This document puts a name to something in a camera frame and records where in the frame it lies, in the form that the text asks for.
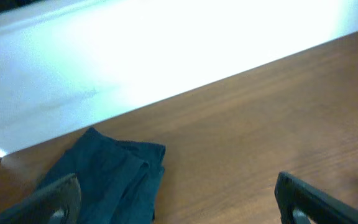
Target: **wooden table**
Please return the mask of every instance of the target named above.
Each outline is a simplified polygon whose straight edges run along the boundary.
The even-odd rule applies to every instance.
[[[167,146],[156,223],[280,223],[281,170],[358,209],[358,33],[95,128]],[[84,131],[4,157],[0,211],[29,195]]]

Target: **wood grain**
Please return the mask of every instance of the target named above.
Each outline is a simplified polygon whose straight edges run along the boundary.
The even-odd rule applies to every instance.
[[[358,33],[95,128],[167,146],[156,223],[280,223],[281,170],[358,209]],[[4,157],[0,211],[84,131]]]

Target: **teal cloth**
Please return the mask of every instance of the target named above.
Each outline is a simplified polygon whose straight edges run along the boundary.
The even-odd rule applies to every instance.
[[[163,145],[117,141],[89,128],[37,188],[76,173],[82,196],[78,223],[150,223],[164,154]]]

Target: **dark blue cloth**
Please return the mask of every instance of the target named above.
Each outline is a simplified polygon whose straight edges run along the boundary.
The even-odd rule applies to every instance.
[[[89,128],[38,189],[76,173],[82,196],[78,223],[150,223],[164,154],[165,146],[117,141]]]

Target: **folded cloth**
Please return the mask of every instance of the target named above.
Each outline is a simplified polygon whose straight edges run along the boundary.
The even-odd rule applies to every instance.
[[[82,196],[78,223],[150,223],[164,154],[162,145],[117,141],[89,128],[37,188],[74,172]]]

